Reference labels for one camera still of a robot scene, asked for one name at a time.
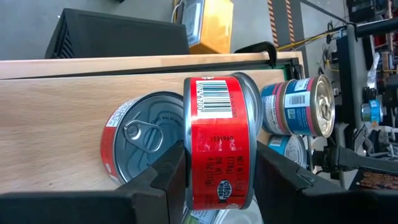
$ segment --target can rim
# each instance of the can rim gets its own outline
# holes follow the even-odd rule
[[[289,143],[289,141],[290,141],[292,138],[296,138],[297,141],[298,141],[298,143],[299,143],[300,146],[301,146],[301,147],[300,147],[300,155],[302,155],[302,156],[301,156],[302,162],[301,162],[300,164],[298,164],[298,165],[300,165],[301,167],[307,168],[307,160],[308,160],[308,158],[307,158],[307,149],[305,148],[305,144],[304,144],[303,137],[301,137],[301,136],[291,136],[291,137],[289,138],[289,140],[288,140],[288,143]]]
[[[383,117],[384,117],[384,114],[383,114],[383,104],[382,104],[381,101],[379,101],[379,100],[377,100],[377,99],[376,99],[376,101],[377,101],[377,104],[378,104],[378,106],[379,106],[380,122],[383,122]]]
[[[328,138],[330,137],[330,135],[333,132],[333,127],[335,125],[335,97],[333,95],[333,89],[330,83],[329,78],[326,75],[320,75],[319,77],[316,77],[314,79],[315,85],[312,86],[312,90],[313,93],[311,93],[311,95],[313,96],[313,99],[311,100],[311,116],[313,116],[315,118],[315,124],[314,125],[314,130],[317,134],[320,134],[321,136],[323,136],[324,138]],[[329,93],[329,97],[330,97],[330,108],[331,108],[331,120],[328,122],[330,125],[327,130],[322,130],[320,128],[320,123],[318,120],[318,116],[317,116],[317,111],[319,110],[319,106],[317,105],[317,95],[318,95],[318,87],[320,84],[324,84],[326,90]]]
[[[292,79],[292,80],[288,80],[282,83],[281,89],[280,89],[280,97],[283,97],[283,99],[279,100],[278,105],[281,111],[281,119],[282,119],[282,125],[284,126],[286,132],[285,134],[289,134],[289,135],[294,135],[294,133],[292,132],[292,130],[290,130],[289,128],[289,124],[287,123],[287,119],[286,119],[286,112],[285,112],[285,97],[286,97],[286,90],[287,87],[294,81],[297,81],[296,79]]]
[[[178,100],[181,100],[181,101],[183,100],[183,96],[180,95],[180,94],[178,94],[178,93],[174,93],[174,92],[171,92],[171,91],[155,91],[155,92],[146,94],[146,95],[144,95],[144,96],[138,96],[138,97],[135,99],[135,102],[131,104],[131,106],[126,110],[126,112],[124,112],[123,117],[124,117],[134,106],[136,106],[138,103],[140,103],[140,102],[142,102],[142,101],[144,101],[144,100],[146,100],[146,99],[148,99],[148,98],[151,98],[151,97],[154,97],[154,96],[159,96],[159,95],[160,95],[160,96],[161,96],[161,95],[171,96],[171,97],[174,97],[174,98],[176,98],[176,99],[178,99]],[[116,132],[115,132],[115,134],[114,134],[114,136],[113,136],[113,163],[114,163],[116,172],[118,173],[117,178],[120,180],[120,182],[121,182],[122,184],[125,184],[125,183],[127,183],[127,180],[126,180],[125,176],[122,174],[122,172],[121,172],[121,167],[120,167],[120,165],[119,165],[119,163],[117,162],[117,159],[116,159],[116,137],[117,137],[117,133],[118,133],[118,130],[119,130],[119,128],[120,128],[120,125],[121,125],[122,121],[123,121],[123,118],[120,119],[120,121],[118,122],[118,125],[116,126]]]
[[[191,128],[191,101],[190,101],[190,85],[191,78],[186,78],[183,85],[183,113],[184,113],[184,147],[187,150],[187,182],[188,186],[185,190],[185,201],[188,208],[193,208],[193,190],[192,190],[192,128]]]
[[[250,100],[252,101],[252,105],[254,108],[254,122],[256,124],[256,136],[258,136],[261,132],[262,120],[264,117],[264,107],[262,106],[261,94],[257,87],[257,84],[249,75],[243,72],[235,72],[228,76],[237,78],[238,81],[241,83],[242,91],[247,92],[247,95],[250,97]]]
[[[248,188],[248,193],[246,194],[246,201],[244,202],[244,205],[240,209],[246,209],[250,206],[251,200],[254,195],[254,188],[253,188],[253,182],[254,182],[254,171],[256,168],[256,154],[257,154],[257,130],[256,130],[256,120],[255,120],[255,112],[250,112],[251,108],[254,108],[254,102],[251,98],[246,97],[248,93],[248,90],[246,88],[246,91],[244,88],[242,88],[242,93],[244,96],[244,103],[246,106],[246,114],[248,117],[248,128],[249,128],[249,140],[250,140],[250,176],[249,176],[249,188]]]

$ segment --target tin can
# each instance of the tin can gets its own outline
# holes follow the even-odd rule
[[[109,176],[124,184],[183,139],[183,99],[160,91],[121,105],[106,122],[101,158]]]
[[[294,134],[329,137],[335,124],[335,97],[326,75],[294,80],[284,100],[287,126]]]
[[[284,109],[284,99],[287,85],[293,80],[265,86],[261,90],[264,117],[262,127],[268,133],[293,134],[287,126]]]
[[[245,210],[200,210],[187,209],[184,213],[183,224],[261,224],[262,217],[257,200],[253,197],[250,206]]]
[[[235,73],[184,81],[190,209],[247,208],[252,200],[262,111],[256,115],[260,96],[249,79]]]
[[[307,150],[304,140],[300,136],[273,135],[269,138],[268,146],[298,165],[307,168]]]
[[[335,123],[335,98],[326,75],[264,87],[263,127],[269,133],[329,137]]]
[[[371,122],[372,125],[378,125],[383,121],[383,111],[379,100],[369,100],[361,106],[362,121]]]

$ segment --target wooden surface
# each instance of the wooden surface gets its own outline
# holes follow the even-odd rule
[[[301,52],[278,52],[279,59],[297,57],[303,65]],[[0,61],[0,79],[268,59],[258,53]]]
[[[100,156],[113,111],[150,91],[182,93],[186,77],[229,73],[0,80],[0,192],[115,189]],[[281,70],[246,73],[259,88],[283,81]]]

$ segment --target red can label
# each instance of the red can label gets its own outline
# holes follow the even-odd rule
[[[244,206],[250,141],[244,95],[235,77],[191,78],[193,209]]]
[[[137,101],[137,98],[122,104],[106,122],[101,138],[101,158],[106,172],[117,184],[122,184],[114,163],[114,139],[120,121],[123,119],[127,110]]]

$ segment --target can lid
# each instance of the can lid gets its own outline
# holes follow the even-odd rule
[[[182,96],[155,92],[138,99],[125,113],[115,134],[114,160],[128,182],[183,139]]]
[[[317,123],[322,136],[329,137],[335,124],[335,97],[331,83],[326,75],[320,75],[317,81],[315,97]]]
[[[300,136],[291,136],[289,138],[285,148],[285,157],[304,168],[307,167],[307,150],[304,140]]]
[[[384,118],[383,104],[379,100],[377,102],[379,103],[379,109],[380,109],[380,122],[383,122]]]
[[[245,97],[251,101],[252,111],[254,112],[254,122],[256,124],[256,136],[258,136],[261,131],[262,119],[264,117],[264,107],[262,106],[260,91],[254,80],[249,75],[243,72],[235,72],[230,74],[230,76],[234,76],[240,83],[244,83],[241,85],[242,91],[244,93],[249,93],[248,95],[245,95]]]

